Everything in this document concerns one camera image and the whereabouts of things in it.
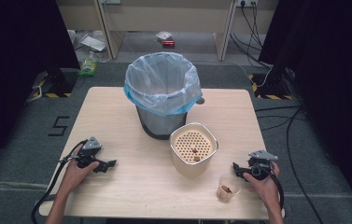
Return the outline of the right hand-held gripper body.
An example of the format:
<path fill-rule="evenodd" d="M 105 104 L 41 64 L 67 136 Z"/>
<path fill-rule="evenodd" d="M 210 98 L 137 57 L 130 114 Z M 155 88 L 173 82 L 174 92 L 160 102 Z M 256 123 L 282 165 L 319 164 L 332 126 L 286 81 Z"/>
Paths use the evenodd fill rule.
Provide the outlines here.
<path fill-rule="evenodd" d="M 257 150 L 248 154 L 250 159 L 247 161 L 251 175 L 257 180 L 265 179 L 273 170 L 272 161 L 277 161 L 278 157 L 266 150 Z"/>

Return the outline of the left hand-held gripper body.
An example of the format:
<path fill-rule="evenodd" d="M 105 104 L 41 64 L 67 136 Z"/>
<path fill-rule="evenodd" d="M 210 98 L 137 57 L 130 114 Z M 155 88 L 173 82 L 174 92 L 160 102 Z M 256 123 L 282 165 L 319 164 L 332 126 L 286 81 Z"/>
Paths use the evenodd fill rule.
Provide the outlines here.
<path fill-rule="evenodd" d="M 77 154 L 77 166 L 79 168 L 85 168 L 92 162 L 96 161 L 95 155 L 102 149 L 102 144 L 92 136 L 87 142 L 82 146 Z"/>

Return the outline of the person's right hand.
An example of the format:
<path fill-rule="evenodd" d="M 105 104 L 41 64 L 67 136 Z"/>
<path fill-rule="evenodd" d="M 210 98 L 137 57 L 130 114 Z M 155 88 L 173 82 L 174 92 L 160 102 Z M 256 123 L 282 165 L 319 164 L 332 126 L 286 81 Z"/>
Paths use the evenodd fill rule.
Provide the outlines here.
<path fill-rule="evenodd" d="M 244 173 L 243 177 L 249 183 L 247 190 L 256 192 L 268 211 L 281 210 L 277 185 L 270 176 L 264 180 L 257 180 L 252 175 Z"/>

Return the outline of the person's left hand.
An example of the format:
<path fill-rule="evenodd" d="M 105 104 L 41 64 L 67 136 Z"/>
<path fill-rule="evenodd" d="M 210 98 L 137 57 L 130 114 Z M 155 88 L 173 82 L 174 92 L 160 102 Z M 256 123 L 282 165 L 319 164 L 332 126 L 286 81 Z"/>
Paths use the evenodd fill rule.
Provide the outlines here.
<path fill-rule="evenodd" d="M 98 165 L 99 162 L 94 161 L 84 168 L 79 168 L 77 161 L 72 159 L 66 167 L 62 183 L 58 189 L 58 195 L 69 195 Z"/>

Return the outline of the clear plastic cup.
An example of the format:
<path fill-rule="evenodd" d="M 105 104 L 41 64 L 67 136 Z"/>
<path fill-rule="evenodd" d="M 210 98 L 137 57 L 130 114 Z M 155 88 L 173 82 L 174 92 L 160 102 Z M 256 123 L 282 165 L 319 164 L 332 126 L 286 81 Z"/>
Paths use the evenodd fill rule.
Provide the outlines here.
<path fill-rule="evenodd" d="M 220 186 L 227 186 L 232 193 L 224 192 Z M 233 196 L 239 194 L 242 190 L 241 180 L 232 174 L 224 174 L 218 180 L 217 197 L 223 203 L 228 203 Z"/>

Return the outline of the cream container with perforated lid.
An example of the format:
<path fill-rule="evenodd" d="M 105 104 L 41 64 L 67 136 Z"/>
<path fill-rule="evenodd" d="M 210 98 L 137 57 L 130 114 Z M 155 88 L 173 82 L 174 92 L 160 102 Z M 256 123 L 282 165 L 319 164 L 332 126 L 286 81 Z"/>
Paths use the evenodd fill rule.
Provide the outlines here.
<path fill-rule="evenodd" d="M 202 175 L 218 151 L 217 138 L 201 123 L 192 122 L 175 130 L 169 138 L 176 170 L 185 176 Z"/>

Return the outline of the grey trash bin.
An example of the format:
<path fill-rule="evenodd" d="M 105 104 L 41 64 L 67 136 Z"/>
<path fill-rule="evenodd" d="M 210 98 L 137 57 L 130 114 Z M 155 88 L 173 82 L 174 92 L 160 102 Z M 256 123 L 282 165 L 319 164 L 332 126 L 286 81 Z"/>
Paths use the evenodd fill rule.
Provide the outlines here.
<path fill-rule="evenodd" d="M 187 113 L 159 116 L 140 107 L 136 111 L 143 130 L 154 139 L 167 140 L 175 130 L 186 124 Z"/>

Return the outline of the black stand base hazard tape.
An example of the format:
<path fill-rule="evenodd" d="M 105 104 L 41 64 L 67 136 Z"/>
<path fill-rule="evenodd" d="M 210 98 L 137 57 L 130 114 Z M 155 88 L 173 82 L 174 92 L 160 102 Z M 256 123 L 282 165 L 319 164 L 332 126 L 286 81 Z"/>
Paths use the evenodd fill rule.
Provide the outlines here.
<path fill-rule="evenodd" d="M 281 77 L 270 77 L 270 72 L 253 73 L 248 76 L 254 96 L 261 99 L 291 100 L 292 95 Z"/>
<path fill-rule="evenodd" d="M 77 82 L 77 71 L 56 70 L 54 74 L 44 71 L 37 75 L 32 87 L 32 97 L 70 97 Z"/>

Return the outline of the green plastic bottle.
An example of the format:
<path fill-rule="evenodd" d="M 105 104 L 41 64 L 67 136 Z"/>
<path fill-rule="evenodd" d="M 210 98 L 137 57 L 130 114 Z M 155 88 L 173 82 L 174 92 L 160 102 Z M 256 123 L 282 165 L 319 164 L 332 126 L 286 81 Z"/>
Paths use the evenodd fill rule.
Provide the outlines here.
<path fill-rule="evenodd" d="M 85 58 L 80 66 L 80 70 L 77 72 L 77 74 L 80 77 L 92 77 L 95 75 L 97 68 L 97 60 L 94 55 L 94 52 L 91 51 L 89 53 L 89 56 Z"/>

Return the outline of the translucent blue bin liner bag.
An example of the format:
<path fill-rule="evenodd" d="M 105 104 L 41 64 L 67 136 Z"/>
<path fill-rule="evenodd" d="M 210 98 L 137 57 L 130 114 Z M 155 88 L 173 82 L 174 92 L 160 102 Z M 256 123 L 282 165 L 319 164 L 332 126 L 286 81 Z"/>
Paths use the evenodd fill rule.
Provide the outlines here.
<path fill-rule="evenodd" d="M 187 113 L 203 96 L 197 68 L 174 52 L 151 53 L 130 63 L 123 90 L 133 104 L 163 117 Z"/>

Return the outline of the clear plastic sheet packet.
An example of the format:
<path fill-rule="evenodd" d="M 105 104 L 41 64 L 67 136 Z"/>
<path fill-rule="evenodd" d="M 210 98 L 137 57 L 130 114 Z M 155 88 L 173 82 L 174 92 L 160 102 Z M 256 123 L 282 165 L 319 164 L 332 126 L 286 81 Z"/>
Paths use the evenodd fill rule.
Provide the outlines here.
<path fill-rule="evenodd" d="M 106 43 L 104 41 L 94 38 L 90 35 L 84 35 L 80 39 L 80 43 L 96 51 L 103 51 L 106 48 Z"/>

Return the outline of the dark curtain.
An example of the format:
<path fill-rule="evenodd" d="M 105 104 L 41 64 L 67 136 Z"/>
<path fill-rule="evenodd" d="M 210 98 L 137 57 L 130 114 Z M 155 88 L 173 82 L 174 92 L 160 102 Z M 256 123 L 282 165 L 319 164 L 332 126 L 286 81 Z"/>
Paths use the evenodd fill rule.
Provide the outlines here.
<path fill-rule="evenodd" d="M 352 0 L 279 0 L 260 59 L 295 72 L 321 139 L 352 188 Z"/>
<path fill-rule="evenodd" d="M 36 76 L 78 67 L 56 0 L 0 0 L 0 148 Z"/>

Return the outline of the white crumpled plastic bag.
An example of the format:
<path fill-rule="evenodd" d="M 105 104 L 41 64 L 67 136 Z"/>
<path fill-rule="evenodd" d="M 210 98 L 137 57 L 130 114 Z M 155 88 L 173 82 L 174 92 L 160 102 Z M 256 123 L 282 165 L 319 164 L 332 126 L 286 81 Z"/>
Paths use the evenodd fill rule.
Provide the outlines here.
<path fill-rule="evenodd" d="M 172 34 L 169 32 L 161 31 L 156 34 L 156 38 L 158 41 L 166 41 L 172 38 Z"/>

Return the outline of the light wooden desk frame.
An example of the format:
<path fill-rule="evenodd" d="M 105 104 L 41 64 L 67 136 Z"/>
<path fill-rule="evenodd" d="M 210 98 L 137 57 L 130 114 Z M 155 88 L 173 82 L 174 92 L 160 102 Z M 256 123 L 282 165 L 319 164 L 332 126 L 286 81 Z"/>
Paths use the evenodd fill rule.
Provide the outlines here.
<path fill-rule="evenodd" d="M 109 58 L 118 57 L 127 32 L 209 33 L 217 58 L 226 57 L 232 33 L 247 34 L 249 22 L 265 35 L 279 0 L 237 7 L 236 0 L 55 0 L 69 30 L 101 30 Z"/>

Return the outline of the white wall socket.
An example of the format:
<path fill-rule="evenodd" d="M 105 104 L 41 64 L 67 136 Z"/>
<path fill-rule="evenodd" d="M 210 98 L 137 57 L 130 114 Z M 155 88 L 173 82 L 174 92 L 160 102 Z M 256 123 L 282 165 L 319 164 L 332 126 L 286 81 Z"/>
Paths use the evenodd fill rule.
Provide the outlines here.
<path fill-rule="evenodd" d="M 256 7 L 259 0 L 236 0 L 237 7 Z"/>

